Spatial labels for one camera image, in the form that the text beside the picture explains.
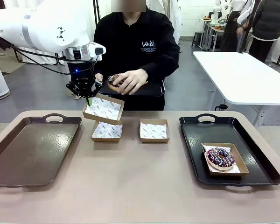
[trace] person in black shirt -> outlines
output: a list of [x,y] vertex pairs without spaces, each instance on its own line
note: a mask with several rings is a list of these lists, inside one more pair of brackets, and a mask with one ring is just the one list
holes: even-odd
[[125,110],[164,110],[165,97],[133,95],[148,82],[162,82],[178,67],[180,48],[168,17],[149,10],[145,0],[122,0],[122,13],[102,18],[94,42],[106,47],[103,60],[95,66],[96,79],[104,81],[119,74],[114,85],[117,98],[125,101]]

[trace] donut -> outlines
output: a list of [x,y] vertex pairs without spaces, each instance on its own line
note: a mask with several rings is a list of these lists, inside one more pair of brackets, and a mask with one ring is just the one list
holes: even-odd
[[113,85],[113,82],[119,77],[119,75],[114,75],[114,76],[110,76],[108,78],[108,86],[111,90],[117,92],[118,88],[124,83],[124,81],[126,79],[123,79],[120,81],[120,83],[118,83],[117,85]]
[[208,162],[218,170],[229,170],[233,167],[235,159],[233,155],[223,148],[212,148],[207,151]]

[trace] black shirt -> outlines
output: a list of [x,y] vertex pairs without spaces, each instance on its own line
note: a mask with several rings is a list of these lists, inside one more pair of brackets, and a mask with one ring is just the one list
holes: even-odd
[[122,13],[102,18],[96,28],[94,42],[106,47],[103,60],[95,65],[95,73],[106,79],[129,70],[144,69],[148,80],[162,80],[178,67],[180,48],[173,37],[168,17],[149,10],[141,13],[130,27]]

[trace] beige tabletop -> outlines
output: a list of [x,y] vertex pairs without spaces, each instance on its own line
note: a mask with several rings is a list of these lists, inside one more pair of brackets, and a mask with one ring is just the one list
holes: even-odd
[[[24,117],[20,114],[3,137]],[[179,118],[203,112],[126,112],[120,143],[94,143],[94,121],[83,119],[56,180],[41,188],[0,188],[0,222],[78,223],[272,223],[280,222],[280,185],[218,187],[199,183],[188,158]],[[237,112],[212,112],[236,117],[280,173],[280,157],[248,120]],[[142,144],[139,122],[167,119],[166,145]]]

